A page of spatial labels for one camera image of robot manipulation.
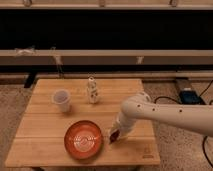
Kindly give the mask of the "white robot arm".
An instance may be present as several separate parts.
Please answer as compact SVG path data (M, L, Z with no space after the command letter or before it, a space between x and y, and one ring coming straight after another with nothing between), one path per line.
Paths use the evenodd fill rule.
M118 132L119 138L126 136L139 119L154 120L213 137L213 105L156 104L145 92L121 103L110 134Z

